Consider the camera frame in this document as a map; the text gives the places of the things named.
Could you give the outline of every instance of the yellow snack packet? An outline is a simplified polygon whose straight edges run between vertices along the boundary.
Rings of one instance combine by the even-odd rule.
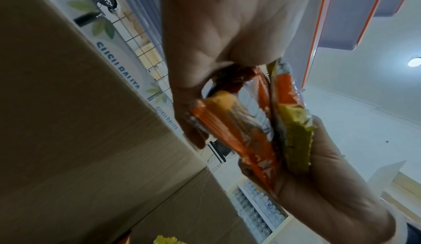
[[[175,237],[157,236],[157,238],[153,241],[153,244],[185,244],[185,243],[178,241]]]
[[[308,172],[313,140],[313,117],[291,75],[291,67],[282,58],[267,66],[271,80],[274,128],[280,137],[282,153],[293,174]]]

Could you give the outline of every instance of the cardboard box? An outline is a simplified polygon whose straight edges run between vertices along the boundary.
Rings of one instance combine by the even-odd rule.
[[[48,0],[1,0],[0,243],[255,243],[204,164]]]

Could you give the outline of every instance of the round light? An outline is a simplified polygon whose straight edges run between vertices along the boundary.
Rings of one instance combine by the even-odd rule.
[[[408,66],[410,67],[418,67],[421,66],[421,57],[415,57],[408,62]]]

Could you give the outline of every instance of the hand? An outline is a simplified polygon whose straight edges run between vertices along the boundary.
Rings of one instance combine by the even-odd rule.
[[[208,135],[186,120],[215,71],[282,56],[308,0],[161,0],[163,48],[175,118],[198,148]]]
[[[275,184],[277,202],[332,244],[388,241],[395,233],[395,220],[343,158],[320,118],[313,120],[317,129],[310,172],[298,177],[281,170]],[[247,165],[239,165],[244,175],[260,183]]]

